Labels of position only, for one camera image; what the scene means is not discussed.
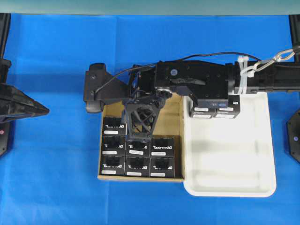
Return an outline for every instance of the black box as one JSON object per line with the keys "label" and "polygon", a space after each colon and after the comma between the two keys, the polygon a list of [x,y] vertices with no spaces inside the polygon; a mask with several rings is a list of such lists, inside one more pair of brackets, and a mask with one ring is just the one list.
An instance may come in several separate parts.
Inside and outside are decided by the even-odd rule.
{"label": "black box", "polygon": [[209,109],[209,108],[199,108],[196,107],[194,102],[190,103],[190,117],[192,118],[203,118],[203,119],[210,119],[215,116],[216,109]]}
{"label": "black box", "polygon": [[101,175],[124,176],[125,157],[102,156],[100,173]]}
{"label": "black box", "polygon": [[102,136],[102,155],[125,156],[125,148],[125,137]]}
{"label": "black box", "polygon": [[236,118],[240,113],[240,96],[230,95],[228,98],[228,107],[217,109],[216,118]]}
{"label": "black box", "polygon": [[126,124],[121,122],[121,117],[104,117],[102,135],[125,136]]}
{"label": "black box", "polygon": [[150,158],[126,157],[125,175],[134,177],[149,177]]}
{"label": "black box", "polygon": [[127,141],[125,155],[126,156],[135,156],[135,157],[149,157],[150,156],[150,142]]}
{"label": "black box", "polygon": [[174,158],[151,158],[150,177],[175,177]]}
{"label": "black box", "polygon": [[173,158],[174,138],[173,137],[152,138],[150,157]]}

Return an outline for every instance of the white plastic tray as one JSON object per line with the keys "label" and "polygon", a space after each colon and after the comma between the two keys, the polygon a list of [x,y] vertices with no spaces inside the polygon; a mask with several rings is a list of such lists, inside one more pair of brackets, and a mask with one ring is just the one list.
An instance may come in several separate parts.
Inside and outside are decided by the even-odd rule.
{"label": "white plastic tray", "polygon": [[195,196],[268,197],[276,176],[266,93],[241,95],[235,119],[189,117],[184,97],[185,181]]}

